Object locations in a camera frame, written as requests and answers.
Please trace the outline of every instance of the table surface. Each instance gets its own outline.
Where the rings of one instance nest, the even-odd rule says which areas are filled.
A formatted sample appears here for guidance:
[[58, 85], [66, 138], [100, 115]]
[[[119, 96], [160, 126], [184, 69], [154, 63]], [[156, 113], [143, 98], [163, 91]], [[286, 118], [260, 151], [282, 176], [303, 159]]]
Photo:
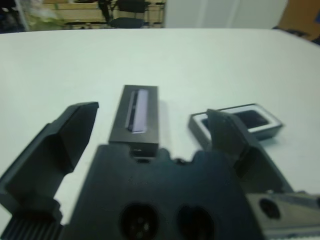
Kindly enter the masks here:
[[[320, 48], [277, 30], [126, 29], [0, 35], [0, 175], [46, 123], [98, 101], [90, 142], [55, 198], [62, 223], [98, 145], [108, 142], [123, 85], [159, 86], [160, 145], [201, 149], [190, 114], [259, 103], [285, 127], [262, 144], [294, 190], [320, 193]], [[0, 232], [10, 214], [0, 207]]]

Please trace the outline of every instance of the gray box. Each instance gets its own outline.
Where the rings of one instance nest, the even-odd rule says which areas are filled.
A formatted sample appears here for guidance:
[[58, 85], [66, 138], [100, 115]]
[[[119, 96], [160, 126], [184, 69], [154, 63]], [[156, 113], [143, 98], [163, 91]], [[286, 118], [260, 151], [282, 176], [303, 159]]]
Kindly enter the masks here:
[[109, 137], [134, 157], [154, 157], [159, 147], [158, 87], [125, 85]]
[[[255, 103], [222, 108], [218, 109], [218, 111], [238, 116], [247, 126], [248, 131], [254, 135], [258, 141], [273, 138], [283, 127], [283, 124], [275, 116]], [[206, 112], [192, 114], [189, 118], [188, 127], [202, 148], [204, 150], [210, 150], [211, 135], [206, 126], [206, 120], [208, 120]]]

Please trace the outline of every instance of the brown cardboard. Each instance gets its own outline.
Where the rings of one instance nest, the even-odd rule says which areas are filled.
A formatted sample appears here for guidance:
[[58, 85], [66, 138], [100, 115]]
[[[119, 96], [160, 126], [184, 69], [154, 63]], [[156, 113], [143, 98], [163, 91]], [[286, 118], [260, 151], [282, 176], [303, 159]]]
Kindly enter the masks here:
[[305, 32], [308, 35], [303, 38], [314, 40], [320, 35], [320, 24], [316, 22], [319, 11], [320, 0], [289, 0], [278, 27]]
[[67, 4], [68, 0], [44, 0], [43, 4]]

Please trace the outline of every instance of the phone box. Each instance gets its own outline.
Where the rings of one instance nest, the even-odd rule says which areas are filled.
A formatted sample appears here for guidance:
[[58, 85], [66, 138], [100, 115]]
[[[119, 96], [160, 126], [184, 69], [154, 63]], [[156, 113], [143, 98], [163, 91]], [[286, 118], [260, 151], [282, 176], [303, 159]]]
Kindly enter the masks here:
[[134, 157], [154, 157], [159, 147], [158, 87], [125, 85], [109, 144], [126, 144]]
[[[283, 127], [283, 124], [275, 116], [255, 103], [218, 109], [218, 111], [239, 117], [248, 131], [259, 141], [274, 137]], [[203, 149], [211, 149], [211, 134], [206, 112], [192, 114], [188, 127]]]

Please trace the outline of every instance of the metal part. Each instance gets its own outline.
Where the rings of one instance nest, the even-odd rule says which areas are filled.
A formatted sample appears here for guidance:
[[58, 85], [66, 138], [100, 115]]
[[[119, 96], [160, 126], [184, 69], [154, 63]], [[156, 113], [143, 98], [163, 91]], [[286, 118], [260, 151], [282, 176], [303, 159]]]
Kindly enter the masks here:
[[246, 195], [266, 239], [320, 237], [319, 198], [306, 193]]

